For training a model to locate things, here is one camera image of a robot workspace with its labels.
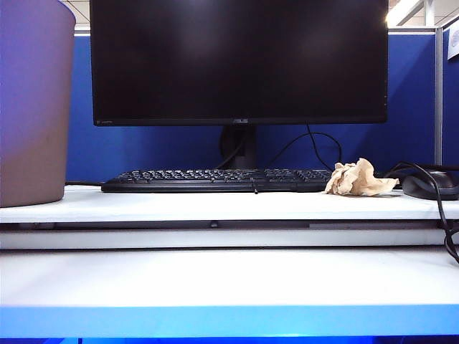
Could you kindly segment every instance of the gray trash bin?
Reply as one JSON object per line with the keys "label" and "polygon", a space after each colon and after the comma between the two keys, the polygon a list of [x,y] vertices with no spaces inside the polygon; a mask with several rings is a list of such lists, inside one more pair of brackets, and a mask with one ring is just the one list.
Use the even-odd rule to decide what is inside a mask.
{"label": "gray trash bin", "polygon": [[0,207],[58,201],[75,18],[58,0],[0,1],[0,13]]}

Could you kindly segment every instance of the monitor screen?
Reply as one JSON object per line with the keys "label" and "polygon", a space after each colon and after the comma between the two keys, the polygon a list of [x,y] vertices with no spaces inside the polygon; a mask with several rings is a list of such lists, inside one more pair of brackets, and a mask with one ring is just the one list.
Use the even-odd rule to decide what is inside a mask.
{"label": "monitor screen", "polygon": [[95,0],[96,125],[376,123],[387,0]]}

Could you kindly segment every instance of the cubicle wall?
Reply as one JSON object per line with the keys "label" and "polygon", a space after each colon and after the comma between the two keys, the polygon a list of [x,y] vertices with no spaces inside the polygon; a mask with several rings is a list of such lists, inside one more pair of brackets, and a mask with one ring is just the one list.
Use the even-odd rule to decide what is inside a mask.
{"label": "cubicle wall", "polygon": [[443,33],[443,163],[459,165],[459,55],[448,60],[450,30]]}
{"label": "cubicle wall", "polygon": [[[365,157],[380,171],[400,160],[433,163],[435,35],[389,35],[388,103],[389,119],[384,124],[312,125],[311,129],[339,140],[345,162]],[[68,180],[104,181],[136,168],[211,168],[222,159],[218,150],[220,130],[218,126],[93,126],[90,38],[75,37]],[[305,130],[304,125],[259,126],[259,166],[264,167]],[[333,163],[338,153],[335,144],[322,137],[317,137],[317,142],[323,159]],[[320,168],[321,164],[311,141],[304,137],[273,164],[282,166]]]}

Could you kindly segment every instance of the black keyboard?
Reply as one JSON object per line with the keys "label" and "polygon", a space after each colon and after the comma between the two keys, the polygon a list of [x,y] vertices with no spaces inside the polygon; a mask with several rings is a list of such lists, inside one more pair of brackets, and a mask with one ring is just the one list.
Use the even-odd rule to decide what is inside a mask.
{"label": "black keyboard", "polygon": [[104,192],[317,192],[331,173],[326,170],[155,170],[130,171],[110,179]]}

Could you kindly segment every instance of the crumpled paper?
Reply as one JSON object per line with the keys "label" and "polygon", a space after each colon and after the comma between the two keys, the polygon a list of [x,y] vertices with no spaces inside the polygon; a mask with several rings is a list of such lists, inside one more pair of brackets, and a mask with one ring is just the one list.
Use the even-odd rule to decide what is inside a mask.
{"label": "crumpled paper", "polygon": [[335,164],[335,171],[325,187],[326,194],[374,196],[390,192],[398,179],[375,178],[373,165],[360,158],[357,163]]}

